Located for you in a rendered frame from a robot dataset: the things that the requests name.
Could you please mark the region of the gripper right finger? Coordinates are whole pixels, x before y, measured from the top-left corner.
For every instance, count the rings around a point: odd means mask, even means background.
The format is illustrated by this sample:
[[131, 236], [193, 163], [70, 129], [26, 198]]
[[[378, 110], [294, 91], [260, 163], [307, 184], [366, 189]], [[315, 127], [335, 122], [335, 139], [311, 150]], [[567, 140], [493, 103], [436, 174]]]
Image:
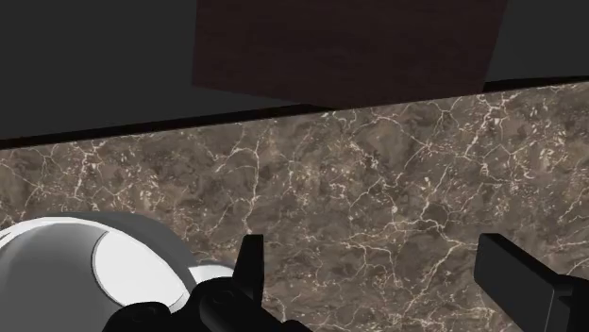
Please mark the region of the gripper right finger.
[[523, 332], [589, 332], [589, 280], [557, 274], [497, 233], [483, 233], [475, 282]]

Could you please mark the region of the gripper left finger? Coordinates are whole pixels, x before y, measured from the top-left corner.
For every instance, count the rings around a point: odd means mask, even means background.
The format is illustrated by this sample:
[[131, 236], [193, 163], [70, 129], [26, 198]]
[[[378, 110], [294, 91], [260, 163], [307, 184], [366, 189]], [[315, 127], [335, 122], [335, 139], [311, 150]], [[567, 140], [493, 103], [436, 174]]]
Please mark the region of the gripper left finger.
[[246, 235], [231, 276], [199, 283], [176, 312], [158, 302], [122, 307], [102, 332], [312, 332], [265, 310], [263, 289], [263, 236]]

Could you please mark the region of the dark brown robot stand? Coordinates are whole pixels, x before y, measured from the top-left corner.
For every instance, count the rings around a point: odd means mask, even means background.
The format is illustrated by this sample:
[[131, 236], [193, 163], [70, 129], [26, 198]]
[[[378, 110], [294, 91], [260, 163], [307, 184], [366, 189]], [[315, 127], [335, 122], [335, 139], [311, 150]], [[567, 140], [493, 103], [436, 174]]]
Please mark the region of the dark brown robot stand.
[[508, 0], [198, 0], [196, 86], [328, 108], [479, 92]]

